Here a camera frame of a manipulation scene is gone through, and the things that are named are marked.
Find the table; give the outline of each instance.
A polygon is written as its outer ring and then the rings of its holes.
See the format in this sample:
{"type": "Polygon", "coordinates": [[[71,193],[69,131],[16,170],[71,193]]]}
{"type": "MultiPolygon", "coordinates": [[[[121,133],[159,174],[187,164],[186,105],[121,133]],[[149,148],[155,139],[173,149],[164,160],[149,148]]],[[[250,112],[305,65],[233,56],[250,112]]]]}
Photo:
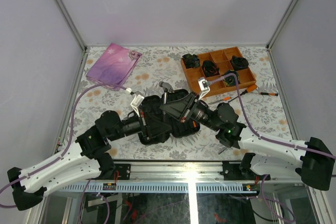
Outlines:
{"type": "MultiPolygon", "coordinates": [[[[133,91],[140,91],[144,95],[159,95],[163,89],[158,86],[159,81],[170,83],[175,89],[190,91],[185,79],[180,59],[182,55],[200,54],[225,47],[128,47],[143,54],[141,60],[124,84],[133,91]]],[[[86,65],[82,73],[77,96],[86,88],[93,85],[85,77],[86,73],[103,54],[106,47],[91,47],[88,52],[86,65]]],[[[240,52],[249,61],[250,69],[256,77],[258,89],[242,97],[248,117],[255,129],[275,136],[291,138],[288,123],[280,97],[258,95],[259,92],[278,92],[274,75],[269,63],[265,47],[239,47],[240,52]]],[[[213,97],[204,98],[207,103],[226,96],[235,97],[236,92],[229,92],[213,97]]],[[[132,97],[124,91],[111,91],[98,87],[88,92],[79,101],[74,120],[74,138],[94,125],[94,122],[105,110],[115,110],[120,118],[132,111],[130,102],[132,97]]],[[[239,115],[239,122],[245,123],[238,99],[230,103],[239,115]]],[[[114,159],[156,159],[156,160],[241,160],[249,150],[224,148],[215,138],[216,132],[201,126],[194,135],[174,138],[170,137],[163,144],[142,145],[137,135],[128,136],[111,142],[110,155],[114,159]]],[[[67,129],[65,142],[69,139],[67,129]]]]}

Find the floral pattern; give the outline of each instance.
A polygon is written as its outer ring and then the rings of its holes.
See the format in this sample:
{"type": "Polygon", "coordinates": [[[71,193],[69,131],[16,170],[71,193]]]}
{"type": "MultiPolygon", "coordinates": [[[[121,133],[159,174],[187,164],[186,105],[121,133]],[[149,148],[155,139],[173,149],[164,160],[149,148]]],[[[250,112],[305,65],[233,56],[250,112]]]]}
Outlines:
{"type": "MultiPolygon", "coordinates": [[[[145,95],[163,93],[158,86],[159,81],[168,82],[175,89],[190,90],[185,79],[180,58],[187,53],[201,54],[203,52],[223,49],[223,47],[129,47],[143,54],[141,60],[124,84],[133,91],[145,95]]],[[[106,47],[91,47],[88,52],[78,94],[93,85],[85,75],[103,54],[106,47]]],[[[250,69],[256,77],[258,89],[242,97],[249,120],[255,129],[269,134],[291,138],[289,127],[280,97],[258,95],[258,92],[278,92],[265,47],[239,47],[240,52],[249,61],[250,69]]],[[[223,97],[235,97],[236,92],[229,92],[205,98],[207,103],[223,97]]],[[[79,101],[74,120],[74,139],[94,125],[101,113],[115,110],[120,118],[125,118],[131,112],[132,97],[124,91],[112,91],[103,87],[90,90],[79,101]]],[[[245,123],[238,99],[230,103],[239,115],[238,121],[245,123]]],[[[217,104],[210,105],[215,109],[217,104]]],[[[111,142],[109,151],[113,158],[118,159],[173,159],[173,160],[240,160],[248,150],[225,148],[215,138],[216,132],[201,126],[194,135],[174,138],[170,137],[163,144],[144,146],[137,135],[128,136],[111,142]]],[[[69,139],[69,128],[65,142],[69,139]]]]}

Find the purple cloth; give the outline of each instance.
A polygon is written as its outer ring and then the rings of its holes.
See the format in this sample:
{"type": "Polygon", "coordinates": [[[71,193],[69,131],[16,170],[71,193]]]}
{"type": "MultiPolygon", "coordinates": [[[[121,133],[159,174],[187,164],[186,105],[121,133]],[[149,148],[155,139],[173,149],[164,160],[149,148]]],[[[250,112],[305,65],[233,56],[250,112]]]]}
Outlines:
{"type": "Polygon", "coordinates": [[[141,53],[111,44],[87,73],[88,80],[96,83],[123,85],[138,63],[141,53]]]}

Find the white cable connector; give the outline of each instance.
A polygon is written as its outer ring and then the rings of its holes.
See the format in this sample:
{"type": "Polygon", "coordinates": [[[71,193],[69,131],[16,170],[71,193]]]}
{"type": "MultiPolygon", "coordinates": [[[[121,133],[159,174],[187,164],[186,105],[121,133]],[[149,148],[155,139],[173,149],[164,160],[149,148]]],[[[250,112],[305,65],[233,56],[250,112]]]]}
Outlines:
{"type": "Polygon", "coordinates": [[[125,92],[126,92],[127,94],[130,94],[130,93],[132,93],[132,89],[131,89],[131,88],[126,88],[125,92]]]}

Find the white wall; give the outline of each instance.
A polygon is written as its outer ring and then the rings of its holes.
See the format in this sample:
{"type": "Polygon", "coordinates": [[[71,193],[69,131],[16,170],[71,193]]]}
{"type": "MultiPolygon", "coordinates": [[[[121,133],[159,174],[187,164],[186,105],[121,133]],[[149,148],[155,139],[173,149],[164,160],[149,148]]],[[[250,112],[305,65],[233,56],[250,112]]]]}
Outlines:
{"type": "Polygon", "coordinates": [[[290,0],[63,0],[88,45],[266,44],[290,0]]]}
{"type": "MultiPolygon", "coordinates": [[[[334,155],[335,42],[336,1],[300,0],[272,50],[299,134],[322,139],[334,155]]],[[[336,178],[327,194],[336,216],[336,178]]]]}
{"type": "MultiPolygon", "coordinates": [[[[53,0],[0,0],[0,188],[51,154],[81,51],[53,0]]],[[[0,195],[12,205],[12,190],[0,195]]],[[[25,212],[1,209],[0,223],[25,212]]]]}

